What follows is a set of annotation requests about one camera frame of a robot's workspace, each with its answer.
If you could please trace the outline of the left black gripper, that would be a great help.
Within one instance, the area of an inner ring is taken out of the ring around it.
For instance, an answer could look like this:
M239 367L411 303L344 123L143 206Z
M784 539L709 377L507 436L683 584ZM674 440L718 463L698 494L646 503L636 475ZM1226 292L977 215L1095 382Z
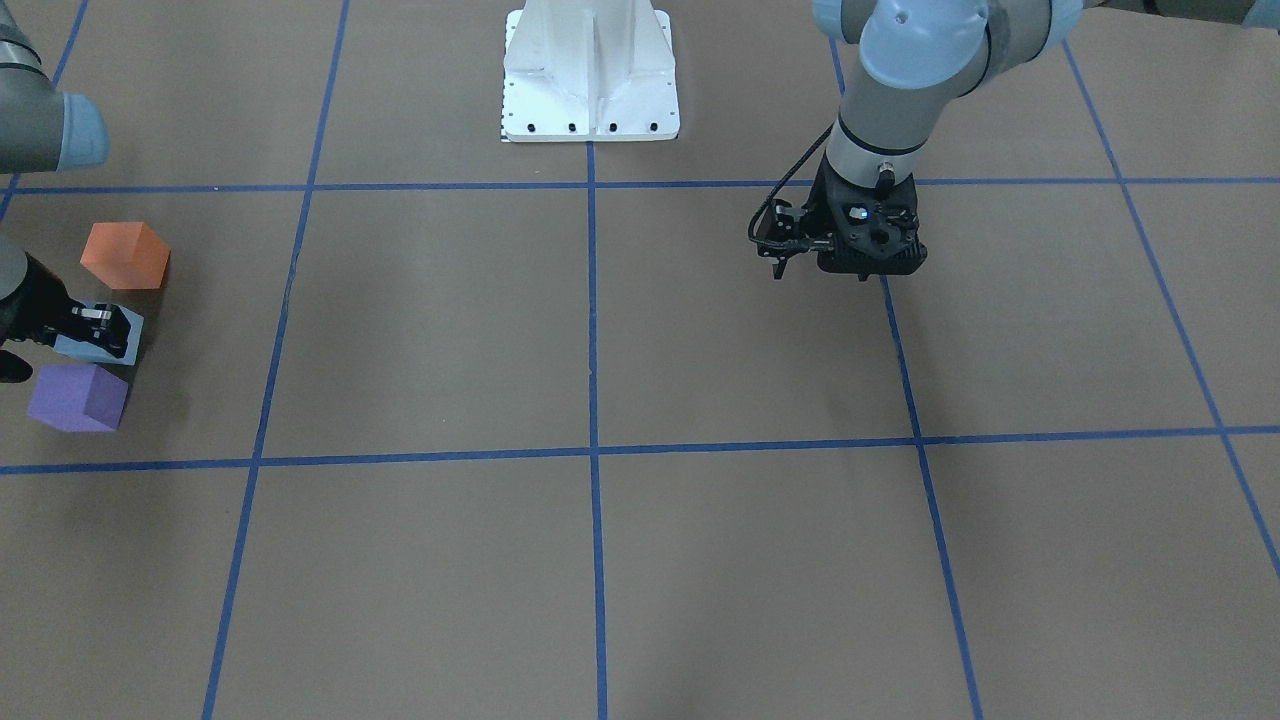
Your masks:
M906 176L888 190L865 188L847 182L831 165L822 164L806 206L815 211L815 237L831 246L817 255L827 273L910 275L928 258L919 237L915 177Z

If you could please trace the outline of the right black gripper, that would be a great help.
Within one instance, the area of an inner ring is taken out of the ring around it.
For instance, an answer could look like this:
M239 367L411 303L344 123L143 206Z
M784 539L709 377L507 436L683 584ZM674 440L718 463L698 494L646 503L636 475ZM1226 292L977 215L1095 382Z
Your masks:
M72 316L76 336L68 354L81 359L132 359L133 313L115 304L77 302L42 263L26 255L26 270L14 290L3 295L1 343L32 341L50 345L50 333Z

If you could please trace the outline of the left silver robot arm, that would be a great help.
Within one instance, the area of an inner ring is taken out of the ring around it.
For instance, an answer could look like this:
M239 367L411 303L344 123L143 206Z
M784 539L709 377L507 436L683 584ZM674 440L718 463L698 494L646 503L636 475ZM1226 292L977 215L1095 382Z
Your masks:
M925 260L914 170L945 108L1065 41L1093 1L815 1L858 63L783 258L831 274L909 275Z

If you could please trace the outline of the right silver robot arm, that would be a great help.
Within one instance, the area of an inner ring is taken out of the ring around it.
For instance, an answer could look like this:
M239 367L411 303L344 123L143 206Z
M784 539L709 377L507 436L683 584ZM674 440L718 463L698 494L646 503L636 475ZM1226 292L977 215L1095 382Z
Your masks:
M58 90L36 45L8 6L1 8L1 170L8 176L99 167L109 155L108 129L82 94ZM74 300L65 283L23 246L1 242L1 342L52 347L82 343L105 359L136 356L131 319L115 304Z

